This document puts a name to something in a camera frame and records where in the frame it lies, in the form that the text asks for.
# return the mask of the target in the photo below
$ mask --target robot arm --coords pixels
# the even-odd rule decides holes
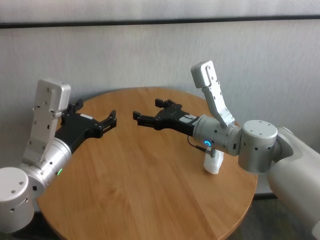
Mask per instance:
[[[268,181],[273,192],[320,240],[320,154],[286,128],[275,127],[269,122],[250,120],[243,127],[234,125],[235,119],[224,102],[212,61],[193,66],[191,73],[195,86],[202,89],[209,110],[215,117],[195,116],[196,121],[192,123],[192,137],[207,145],[211,153],[214,152],[205,155],[204,168],[217,174],[223,153],[227,153],[238,156],[239,166],[250,173],[260,174],[270,170]],[[140,113],[133,115],[140,125],[139,120],[144,116]],[[175,124],[183,123],[179,119]],[[163,128],[185,133],[178,127],[171,127],[170,123]],[[272,160],[276,164],[270,169]]]
[[[116,111],[103,121],[76,113],[83,102],[68,103],[71,88],[50,79],[37,84],[32,129],[22,163],[0,169],[0,232],[12,233],[32,220],[32,198],[58,176],[87,138],[101,138],[116,127]],[[56,131],[58,117],[61,127]]]

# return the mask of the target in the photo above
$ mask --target white wall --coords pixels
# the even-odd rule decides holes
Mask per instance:
[[[21,161],[39,78],[73,99],[141,86],[202,97],[190,67],[203,60],[240,124],[286,126],[320,151],[319,39],[320,20],[0,29],[0,167]]]

